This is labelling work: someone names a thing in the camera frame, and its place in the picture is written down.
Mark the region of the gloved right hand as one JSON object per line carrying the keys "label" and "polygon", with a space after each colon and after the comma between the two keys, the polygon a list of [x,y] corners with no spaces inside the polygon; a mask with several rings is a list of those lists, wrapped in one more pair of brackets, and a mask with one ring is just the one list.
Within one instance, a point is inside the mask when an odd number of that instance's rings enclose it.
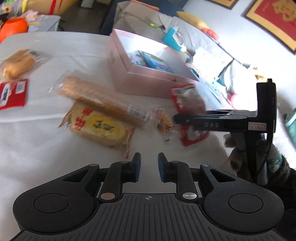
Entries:
{"label": "gloved right hand", "polygon": [[247,161],[247,151],[244,146],[236,143],[239,133],[229,133],[224,136],[225,146],[232,152],[224,167],[233,170],[239,178],[256,183],[259,186],[276,187],[283,184],[290,176],[290,167],[286,158],[276,146],[269,145],[265,138],[260,138],[255,144],[256,177],[251,177]]}

